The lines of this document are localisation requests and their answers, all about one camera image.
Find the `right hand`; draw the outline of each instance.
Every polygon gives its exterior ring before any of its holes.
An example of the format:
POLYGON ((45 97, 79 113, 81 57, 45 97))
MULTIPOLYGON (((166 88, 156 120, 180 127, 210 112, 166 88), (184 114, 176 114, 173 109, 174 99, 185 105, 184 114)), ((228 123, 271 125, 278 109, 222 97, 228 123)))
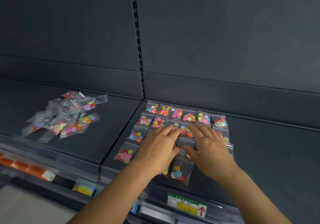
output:
POLYGON ((197 141, 199 153, 190 146, 186 146, 185 151, 200 171, 220 184, 233 176, 239 167, 230 155, 222 136, 214 129, 200 124, 188 125, 188 128, 197 141))

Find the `yellow label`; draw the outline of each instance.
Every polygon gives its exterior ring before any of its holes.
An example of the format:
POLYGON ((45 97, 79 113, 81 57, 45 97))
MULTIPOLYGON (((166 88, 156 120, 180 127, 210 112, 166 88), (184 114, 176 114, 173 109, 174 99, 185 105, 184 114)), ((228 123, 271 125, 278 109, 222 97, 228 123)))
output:
POLYGON ((192 215, 197 215, 198 213, 198 208, 187 205, 185 203, 177 202, 177 209, 183 210, 185 212, 188 212, 192 215))

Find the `price tag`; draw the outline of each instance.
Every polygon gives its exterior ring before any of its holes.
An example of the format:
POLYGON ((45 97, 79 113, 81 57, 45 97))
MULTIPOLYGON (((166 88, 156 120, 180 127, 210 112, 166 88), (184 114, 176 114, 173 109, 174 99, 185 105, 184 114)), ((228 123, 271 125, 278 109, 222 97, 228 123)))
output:
POLYGON ((207 205, 200 202, 184 198, 182 196, 168 193, 167 195, 167 204, 178 210, 183 210, 191 215, 198 217, 205 217, 207 212, 207 205))

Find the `floor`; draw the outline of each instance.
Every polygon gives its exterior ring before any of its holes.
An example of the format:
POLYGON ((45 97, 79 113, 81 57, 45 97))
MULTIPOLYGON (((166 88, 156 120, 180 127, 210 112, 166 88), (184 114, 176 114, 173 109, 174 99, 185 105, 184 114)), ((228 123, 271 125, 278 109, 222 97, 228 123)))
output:
POLYGON ((62 224, 75 213, 75 210, 12 185, 0 190, 2 224, 62 224))

